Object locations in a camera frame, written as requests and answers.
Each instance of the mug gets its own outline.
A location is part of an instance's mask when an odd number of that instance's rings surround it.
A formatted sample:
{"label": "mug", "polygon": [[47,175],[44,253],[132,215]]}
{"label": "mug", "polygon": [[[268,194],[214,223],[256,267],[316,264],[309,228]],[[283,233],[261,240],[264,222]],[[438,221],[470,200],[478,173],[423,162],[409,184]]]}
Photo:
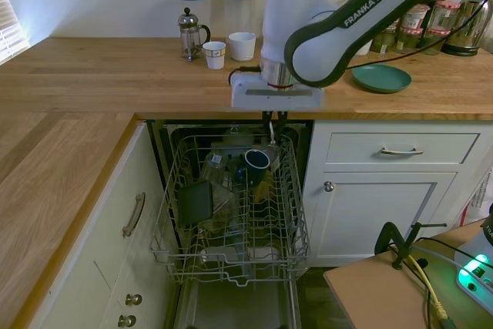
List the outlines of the mug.
{"label": "mug", "polygon": [[248,186],[258,186],[263,178],[267,168],[270,166],[269,156],[258,149],[250,149],[245,152],[243,164],[235,172],[234,179],[245,184],[248,178]]}

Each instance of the dishwasher rack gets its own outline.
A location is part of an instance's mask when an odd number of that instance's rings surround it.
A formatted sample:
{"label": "dishwasher rack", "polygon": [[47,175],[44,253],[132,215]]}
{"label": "dishwasher rack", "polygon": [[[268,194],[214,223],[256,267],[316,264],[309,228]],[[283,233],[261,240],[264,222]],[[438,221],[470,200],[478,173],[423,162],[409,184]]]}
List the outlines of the dishwasher rack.
{"label": "dishwasher rack", "polygon": [[[247,134],[260,143],[263,135]],[[179,227],[176,195],[197,181],[204,159],[212,149],[237,155],[253,146],[228,146],[224,135],[195,135],[180,140],[167,176],[165,196],[159,210],[150,251],[156,262],[167,267],[175,281],[228,280],[238,287],[256,281],[292,281],[307,269],[309,240],[302,193],[292,141],[281,136],[279,146],[267,150],[277,160],[269,168],[268,191],[259,199],[248,186],[227,176],[223,184],[234,193],[234,212],[221,213],[222,229],[207,227],[207,221]],[[170,229],[176,245],[170,243]]]}

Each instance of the yellow cable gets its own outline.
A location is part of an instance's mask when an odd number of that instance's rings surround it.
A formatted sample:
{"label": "yellow cable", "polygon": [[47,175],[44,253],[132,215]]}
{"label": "yellow cable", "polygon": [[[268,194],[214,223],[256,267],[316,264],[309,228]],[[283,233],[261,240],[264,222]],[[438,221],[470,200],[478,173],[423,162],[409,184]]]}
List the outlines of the yellow cable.
{"label": "yellow cable", "polygon": [[423,269],[421,269],[421,266],[419,266],[418,262],[411,255],[409,255],[408,259],[416,267],[416,270],[418,270],[418,273],[421,275],[421,278],[423,279],[424,283],[426,284],[426,287],[430,291],[431,297],[433,298],[433,301],[434,301],[434,306],[437,310],[438,319],[448,319],[448,315],[445,312],[444,307],[442,306],[442,304],[438,300],[437,294],[434,292],[434,289],[431,286],[431,283],[430,283],[428,277],[426,276],[426,274],[424,273]]}

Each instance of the cabinet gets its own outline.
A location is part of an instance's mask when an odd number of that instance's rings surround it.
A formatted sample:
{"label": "cabinet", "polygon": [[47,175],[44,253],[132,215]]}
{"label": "cabinet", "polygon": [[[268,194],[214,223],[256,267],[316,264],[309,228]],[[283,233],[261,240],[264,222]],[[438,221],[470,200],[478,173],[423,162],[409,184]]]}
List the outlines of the cabinet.
{"label": "cabinet", "polygon": [[135,329],[161,328],[173,319],[177,285],[149,252],[163,194],[140,125],[30,328],[118,328],[120,317],[135,317]]}
{"label": "cabinet", "polygon": [[[324,173],[312,197],[311,266],[339,266],[374,254],[382,226],[391,221],[405,235],[427,223],[454,173]],[[330,182],[333,186],[324,186]]]}
{"label": "cabinet", "polygon": [[387,221],[403,235],[416,221],[448,225],[422,236],[446,231],[492,163],[489,123],[316,121],[304,184],[310,265],[373,255]]}

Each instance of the green plate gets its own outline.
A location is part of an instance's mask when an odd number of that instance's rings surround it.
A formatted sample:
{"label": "green plate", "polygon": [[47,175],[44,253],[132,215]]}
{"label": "green plate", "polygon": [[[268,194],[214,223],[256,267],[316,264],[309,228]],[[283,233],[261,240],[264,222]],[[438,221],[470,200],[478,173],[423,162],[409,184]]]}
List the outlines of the green plate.
{"label": "green plate", "polygon": [[400,92],[411,84],[411,77],[389,65],[366,65],[353,69],[358,84],[374,92]]}

